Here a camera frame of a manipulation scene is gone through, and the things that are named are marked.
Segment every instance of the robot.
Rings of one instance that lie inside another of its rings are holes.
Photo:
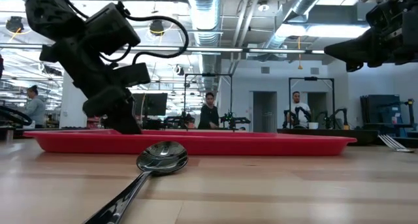
[[[27,0],[25,9],[30,28],[55,42],[42,47],[39,59],[62,65],[74,80],[74,86],[88,98],[83,104],[87,117],[106,116],[107,125],[120,133],[141,134],[141,126],[134,115],[135,100],[128,87],[151,80],[146,64],[136,63],[137,59],[142,54],[160,58],[183,54],[189,45],[184,26],[166,16],[134,18],[122,2],[110,3],[90,17],[69,0]],[[169,55],[139,52],[132,65],[115,69],[131,47],[140,43],[127,20],[172,22],[184,33],[184,46]],[[103,55],[109,56],[125,45],[128,45],[126,52],[118,59],[110,60]]]
[[[418,59],[418,0],[388,0],[366,15],[370,29],[356,39],[325,47],[346,63],[347,72],[383,63],[402,65]]]

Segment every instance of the metal spoon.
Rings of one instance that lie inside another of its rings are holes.
[[[167,175],[176,172],[183,168],[188,160],[187,151],[177,142],[160,142],[150,146],[137,159],[137,166],[143,173],[84,224],[120,223],[128,205],[150,175]]]

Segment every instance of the workstation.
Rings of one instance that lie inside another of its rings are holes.
[[[418,221],[416,0],[0,2],[5,223]]]

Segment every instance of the white cup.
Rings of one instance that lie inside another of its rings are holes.
[[[319,123],[317,122],[310,122],[309,123],[309,129],[318,129]]]

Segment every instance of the table surface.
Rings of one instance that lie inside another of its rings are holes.
[[[139,175],[135,159],[0,144],[2,223],[82,223]],[[181,172],[148,180],[122,223],[416,224],[418,155],[193,156]]]

